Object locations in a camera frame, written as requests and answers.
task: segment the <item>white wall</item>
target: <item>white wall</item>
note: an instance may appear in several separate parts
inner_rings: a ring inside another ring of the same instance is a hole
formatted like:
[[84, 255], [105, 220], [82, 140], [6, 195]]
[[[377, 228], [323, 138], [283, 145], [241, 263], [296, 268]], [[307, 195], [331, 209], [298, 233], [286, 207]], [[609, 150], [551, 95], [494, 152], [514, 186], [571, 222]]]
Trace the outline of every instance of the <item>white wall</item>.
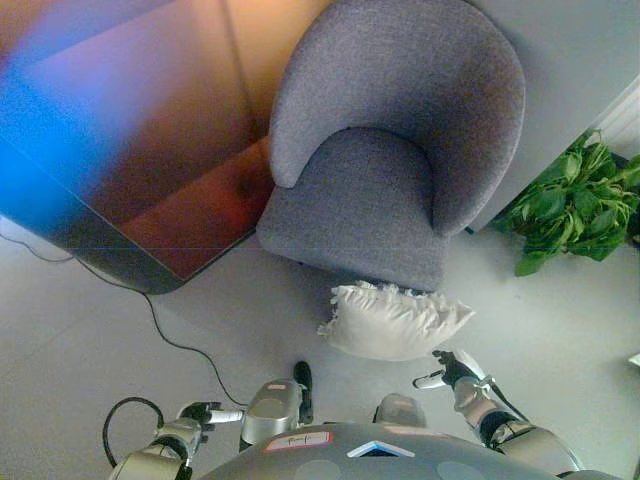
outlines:
[[602, 141], [623, 157], [640, 154], [640, 76], [594, 122]]
[[513, 44], [527, 82], [520, 145], [483, 228], [640, 73], [637, 0], [470, 0]]

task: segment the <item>white pillow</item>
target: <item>white pillow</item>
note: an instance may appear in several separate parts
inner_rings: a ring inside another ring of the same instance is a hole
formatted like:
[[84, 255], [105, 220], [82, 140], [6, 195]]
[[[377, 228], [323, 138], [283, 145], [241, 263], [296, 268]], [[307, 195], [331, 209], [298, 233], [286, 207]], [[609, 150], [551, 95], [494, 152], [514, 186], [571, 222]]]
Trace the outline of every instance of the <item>white pillow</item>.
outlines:
[[318, 334], [351, 355], [377, 360], [426, 356], [475, 314], [443, 295], [401, 293], [396, 285], [356, 282], [331, 292], [333, 319], [320, 325]]

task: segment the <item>label sticker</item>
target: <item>label sticker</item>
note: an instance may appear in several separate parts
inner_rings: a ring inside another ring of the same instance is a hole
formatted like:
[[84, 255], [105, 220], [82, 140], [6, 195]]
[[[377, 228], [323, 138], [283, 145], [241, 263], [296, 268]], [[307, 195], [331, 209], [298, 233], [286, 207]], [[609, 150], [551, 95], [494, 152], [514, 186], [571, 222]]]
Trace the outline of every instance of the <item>label sticker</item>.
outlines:
[[331, 442], [333, 442], [332, 432], [300, 433], [298, 435], [276, 438], [267, 445], [264, 451], [277, 452], [278, 450], [289, 450], [291, 448], [319, 447], [320, 445], [327, 445]]

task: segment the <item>gray floor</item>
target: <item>gray floor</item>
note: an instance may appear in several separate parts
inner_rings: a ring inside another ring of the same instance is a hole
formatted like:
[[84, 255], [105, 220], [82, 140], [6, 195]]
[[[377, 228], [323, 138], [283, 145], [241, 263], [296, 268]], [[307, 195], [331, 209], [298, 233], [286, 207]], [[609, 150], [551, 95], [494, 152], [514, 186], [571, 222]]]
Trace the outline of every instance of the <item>gray floor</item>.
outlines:
[[[6, 220], [0, 228], [60, 255]], [[478, 314], [445, 346], [472, 353], [587, 467], [630, 478], [640, 452], [640, 369], [626, 362], [640, 351], [637, 252], [620, 248], [602, 264], [557, 259], [517, 279], [517, 246], [490, 231], [454, 239], [442, 291]], [[148, 397], [168, 416], [189, 401], [224, 401], [201, 358], [162, 343], [138, 295], [103, 284], [75, 262], [49, 265], [6, 242], [0, 265], [0, 478], [106, 478], [100, 430], [124, 396]], [[377, 402], [396, 391], [419, 400], [433, 429], [472, 439], [449, 391], [412, 391], [411, 379], [435, 370], [434, 361], [367, 361], [316, 336], [338, 282], [250, 238], [154, 302], [166, 333], [210, 352], [241, 400], [306, 359], [318, 421], [368, 422]], [[112, 424], [116, 456], [144, 445], [153, 427], [143, 407], [123, 409]], [[197, 457], [196, 473], [231, 458], [238, 433], [236, 425], [220, 427]]]

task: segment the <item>silver metal part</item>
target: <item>silver metal part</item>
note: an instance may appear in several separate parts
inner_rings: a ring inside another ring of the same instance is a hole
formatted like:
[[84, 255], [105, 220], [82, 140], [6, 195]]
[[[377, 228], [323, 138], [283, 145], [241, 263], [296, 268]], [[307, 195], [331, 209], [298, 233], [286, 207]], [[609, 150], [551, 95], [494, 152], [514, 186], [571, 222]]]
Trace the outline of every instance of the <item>silver metal part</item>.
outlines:
[[495, 450], [496, 447], [503, 444], [510, 438], [513, 438], [516, 435], [522, 435], [523, 433], [533, 428], [535, 428], [534, 425], [531, 425], [529, 422], [525, 422], [523, 420], [513, 420], [507, 422], [498, 427], [498, 429], [493, 433], [489, 448]]
[[191, 418], [178, 418], [156, 430], [156, 438], [160, 437], [172, 437], [178, 440], [187, 449], [189, 455], [187, 465], [189, 465], [198, 451], [198, 446], [202, 439], [202, 427]]
[[376, 411], [375, 423], [425, 428], [424, 412], [411, 397], [390, 393], [382, 399]]
[[461, 378], [456, 382], [453, 392], [455, 395], [454, 410], [464, 416], [476, 434], [482, 419], [487, 414], [506, 410], [501, 404], [489, 398], [487, 389], [484, 386], [479, 386], [475, 378]]
[[298, 427], [302, 389], [295, 380], [265, 383], [247, 409], [242, 440], [249, 444]]
[[552, 432], [534, 427], [501, 443], [496, 451], [553, 475], [582, 469], [580, 460]]
[[242, 410], [214, 410], [211, 412], [211, 418], [207, 423], [215, 425], [217, 423], [239, 422], [243, 417], [244, 412]]
[[128, 455], [111, 472], [109, 480], [175, 480], [183, 461], [148, 453], [134, 452]]

